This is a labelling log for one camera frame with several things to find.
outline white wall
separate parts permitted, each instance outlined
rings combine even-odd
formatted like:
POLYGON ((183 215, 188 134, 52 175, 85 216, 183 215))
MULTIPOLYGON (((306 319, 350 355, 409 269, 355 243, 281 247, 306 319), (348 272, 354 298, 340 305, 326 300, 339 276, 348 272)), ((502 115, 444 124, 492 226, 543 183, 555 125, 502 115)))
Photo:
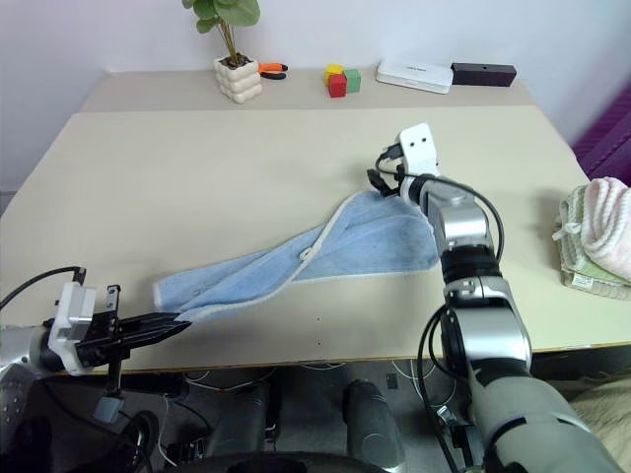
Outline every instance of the white wall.
MULTIPOLYGON (((0 188, 21 185, 104 71, 208 68, 221 43, 179 0, 0 0, 0 188)), ((241 49, 293 67, 515 64, 573 141, 631 77, 628 0, 259 0, 241 49)))

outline toy block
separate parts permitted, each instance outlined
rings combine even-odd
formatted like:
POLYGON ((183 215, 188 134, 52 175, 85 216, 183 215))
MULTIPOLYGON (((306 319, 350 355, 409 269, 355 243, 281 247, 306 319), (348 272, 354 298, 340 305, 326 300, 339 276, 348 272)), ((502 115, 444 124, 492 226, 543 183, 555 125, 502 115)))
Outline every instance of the toy block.
POLYGON ((328 87, 328 78, 333 74, 342 74, 344 72, 344 66, 340 66, 339 64, 329 64, 326 66, 326 71, 324 72, 324 84, 328 87))
POLYGON ((346 93, 359 92, 359 86, 362 83, 360 72, 357 69, 346 69, 344 76, 346 76, 346 93))
POLYGON ((328 78, 328 94, 333 98, 346 96, 346 77, 344 74, 332 74, 328 78))

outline red block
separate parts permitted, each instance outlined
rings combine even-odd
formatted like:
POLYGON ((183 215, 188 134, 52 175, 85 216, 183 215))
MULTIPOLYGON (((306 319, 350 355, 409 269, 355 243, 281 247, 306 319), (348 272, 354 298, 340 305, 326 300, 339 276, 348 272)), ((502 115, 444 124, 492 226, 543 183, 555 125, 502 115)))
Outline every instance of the red block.
POLYGON ((346 76, 344 74, 333 74, 328 78, 328 93, 330 96, 346 96, 346 76))

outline potted plant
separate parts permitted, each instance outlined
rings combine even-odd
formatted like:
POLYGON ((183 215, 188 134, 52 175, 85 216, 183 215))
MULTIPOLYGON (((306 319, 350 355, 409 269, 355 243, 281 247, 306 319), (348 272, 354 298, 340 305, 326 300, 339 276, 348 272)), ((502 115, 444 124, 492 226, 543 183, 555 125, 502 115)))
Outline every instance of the potted plant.
POLYGON ((215 59, 213 65, 219 89, 236 103, 262 92, 258 63, 241 54, 235 46, 234 27, 250 27, 258 21, 260 9, 256 0, 182 0, 186 9, 197 15, 197 30, 206 34, 217 27, 229 55, 215 59))

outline pink towel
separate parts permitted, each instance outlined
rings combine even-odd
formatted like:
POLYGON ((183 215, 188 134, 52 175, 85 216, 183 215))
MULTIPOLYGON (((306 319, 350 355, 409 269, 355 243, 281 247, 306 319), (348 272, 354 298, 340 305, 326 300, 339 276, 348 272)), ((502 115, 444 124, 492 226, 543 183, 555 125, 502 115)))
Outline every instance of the pink towel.
POLYGON ((585 191, 581 243, 602 268, 631 281, 631 189, 615 177, 594 179, 585 191))

